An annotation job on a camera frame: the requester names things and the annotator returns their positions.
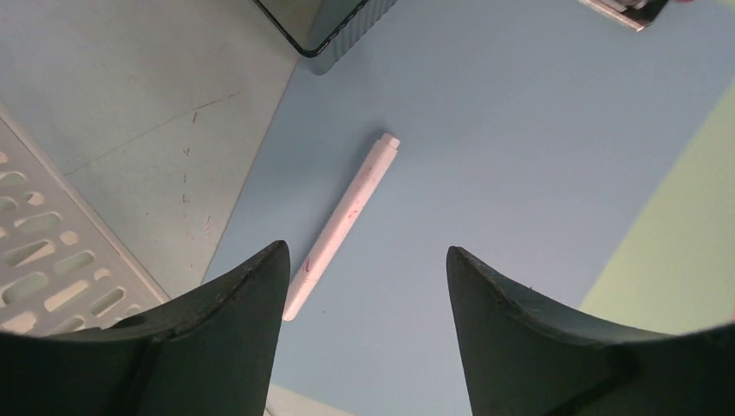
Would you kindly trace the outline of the plain white marker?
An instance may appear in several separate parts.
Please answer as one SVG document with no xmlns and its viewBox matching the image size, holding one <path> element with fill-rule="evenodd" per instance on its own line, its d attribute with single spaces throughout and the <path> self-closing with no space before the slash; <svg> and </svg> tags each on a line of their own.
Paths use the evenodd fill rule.
<svg viewBox="0 0 735 416">
<path fill-rule="evenodd" d="M 364 159 L 289 285 L 282 319 L 293 321 L 392 165 L 400 140 L 384 133 Z"/>
</svg>

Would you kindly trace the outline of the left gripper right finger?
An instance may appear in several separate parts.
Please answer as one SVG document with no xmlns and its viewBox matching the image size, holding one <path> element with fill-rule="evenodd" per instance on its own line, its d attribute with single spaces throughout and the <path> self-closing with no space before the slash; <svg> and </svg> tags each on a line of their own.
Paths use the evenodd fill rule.
<svg viewBox="0 0 735 416">
<path fill-rule="evenodd" d="M 666 335 L 587 315 L 453 246 L 446 274 L 475 415 L 731 415 L 734 327 Z"/>
</svg>

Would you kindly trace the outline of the clear plastic drawer box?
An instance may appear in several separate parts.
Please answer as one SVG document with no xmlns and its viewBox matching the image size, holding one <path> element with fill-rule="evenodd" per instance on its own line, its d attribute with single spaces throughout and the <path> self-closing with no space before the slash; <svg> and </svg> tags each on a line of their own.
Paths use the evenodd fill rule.
<svg viewBox="0 0 735 416">
<path fill-rule="evenodd" d="M 313 75 L 325 75 L 394 1 L 256 1 Z"/>
</svg>

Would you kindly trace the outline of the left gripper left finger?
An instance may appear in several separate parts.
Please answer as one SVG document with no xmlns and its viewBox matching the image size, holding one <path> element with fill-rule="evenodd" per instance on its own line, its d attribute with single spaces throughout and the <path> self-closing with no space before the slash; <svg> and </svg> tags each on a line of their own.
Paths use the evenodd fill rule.
<svg viewBox="0 0 735 416">
<path fill-rule="evenodd" d="M 262 415 L 290 279 L 277 240 L 110 328 L 1 336 L 4 415 Z"/>
</svg>

